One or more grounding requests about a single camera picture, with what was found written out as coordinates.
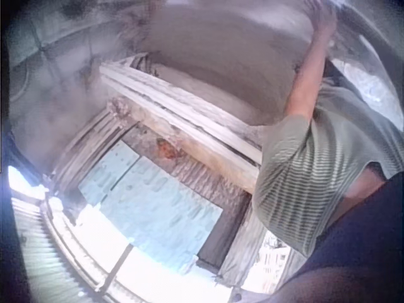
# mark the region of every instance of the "rust spot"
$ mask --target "rust spot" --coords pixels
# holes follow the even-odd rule
[[[158,156],[167,159],[175,159],[181,157],[181,151],[176,150],[174,146],[163,138],[157,138]]]

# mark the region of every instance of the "shirt sleeve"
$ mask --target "shirt sleeve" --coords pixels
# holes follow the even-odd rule
[[[310,122],[303,116],[286,116],[279,123],[270,126],[263,144],[261,170],[267,165],[287,162],[304,144]]]

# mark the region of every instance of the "striped shirt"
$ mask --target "striped shirt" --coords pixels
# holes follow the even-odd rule
[[[404,171],[404,135],[353,91],[323,83],[309,122],[269,127],[252,205],[264,226],[308,257],[349,186],[371,162]]]

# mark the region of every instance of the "concrete wall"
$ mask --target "concrete wall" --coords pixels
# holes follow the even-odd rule
[[[31,1],[11,24],[10,120],[17,147],[39,171],[50,172],[105,106],[98,63],[133,53],[119,36],[124,25],[117,12],[134,3]]]
[[[262,125],[282,118],[311,35],[307,6],[299,0],[169,0],[155,15],[144,49],[157,53],[153,62],[221,88],[244,108],[254,107],[260,114],[235,112],[240,102],[226,105],[245,122]],[[389,81],[375,53],[344,22],[330,58]]]

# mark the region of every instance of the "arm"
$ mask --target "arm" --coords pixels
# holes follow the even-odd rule
[[[285,115],[311,120],[323,79],[328,42],[336,29],[335,11],[319,0],[312,0],[314,35],[288,96]]]

